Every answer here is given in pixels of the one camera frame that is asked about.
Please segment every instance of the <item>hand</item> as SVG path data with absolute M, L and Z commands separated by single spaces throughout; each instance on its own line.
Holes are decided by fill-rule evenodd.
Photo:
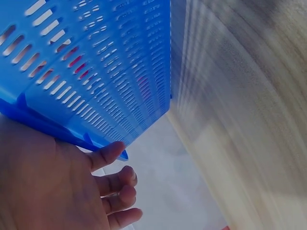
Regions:
M 85 154 L 0 116 L 0 227 L 6 230 L 119 230 L 138 221 L 133 169 L 95 177 L 124 150 L 115 142 Z

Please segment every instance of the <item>white surface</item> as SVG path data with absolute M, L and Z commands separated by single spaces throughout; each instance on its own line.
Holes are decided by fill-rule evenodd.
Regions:
M 136 207 L 144 212 L 142 220 L 133 225 L 135 230 L 221 230 L 227 225 L 166 117 L 127 152 L 128 162 L 116 161 L 104 170 L 115 173 L 126 164 L 135 169 L 139 181 Z

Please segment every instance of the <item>blue plastic basket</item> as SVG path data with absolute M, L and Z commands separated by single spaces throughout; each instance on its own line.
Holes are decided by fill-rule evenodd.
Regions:
M 11 0 L 0 12 L 1 113 L 96 150 L 129 145 L 168 111 L 169 1 Z

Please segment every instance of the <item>basket slot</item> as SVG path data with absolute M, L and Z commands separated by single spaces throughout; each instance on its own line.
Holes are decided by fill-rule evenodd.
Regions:
M 3 51 L 2 54 L 3 54 L 4 56 L 10 55 L 10 54 L 13 52 L 13 50 L 14 50 L 23 40 L 24 40 L 24 36 L 23 36 L 23 35 L 18 36 L 18 37 L 15 39 L 15 41 L 14 41 L 12 44 L 10 44 L 10 45 Z
M 43 83 L 43 81 L 46 80 L 52 72 L 53 72 L 53 69 L 49 69 L 40 79 L 36 81 L 36 83 L 39 85 Z
M 53 91 L 51 91 L 51 95 L 54 95 L 59 91 L 64 85 L 66 84 L 66 81 L 62 81 Z
M 35 77 L 35 75 L 36 75 L 46 64 L 47 64 L 46 61 L 42 61 L 42 62 L 36 67 L 36 69 L 33 70 L 33 71 L 30 73 L 29 77 L 30 77 L 30 78 Z
M 34 54 L 22 67 L 21 71 L 26 71 L 37 59 L 39 58 L 39 53 Z
M 0 46 L 8 39 L 8 37 L 16 30 L 16 25 L 11 25 L 1 36 Z
M 57 100 L 60 100 L 69 90 L 71 90 L 71 86 L 67 87 L 58 97 Z
M 43 5 L 45 5 L 45 0 L 38 0 L 36 3 L 34 3 L 29 9 L 27 9 L 24 14 L 26 16 L 30 16 L 34 14 L 38 9 L 40 9 Z
M 25 56 L 25 54 L 32 48 L 32 45 L 27 45 L 13 60 L 12 64 L 17 64 Z
M 59 75 L 55 76 L 51 81 L 49 81 L 49 82 L 44 86 L 44 90 L 48 90 L 58 79 L 59 79 Z

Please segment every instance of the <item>fingernail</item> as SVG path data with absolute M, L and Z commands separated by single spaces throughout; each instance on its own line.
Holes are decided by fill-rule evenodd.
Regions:
M 135 173 L 135 171 L 133 170 L 132 180 L 135 180 L 135 179 L 136 179 L 136 173 Z

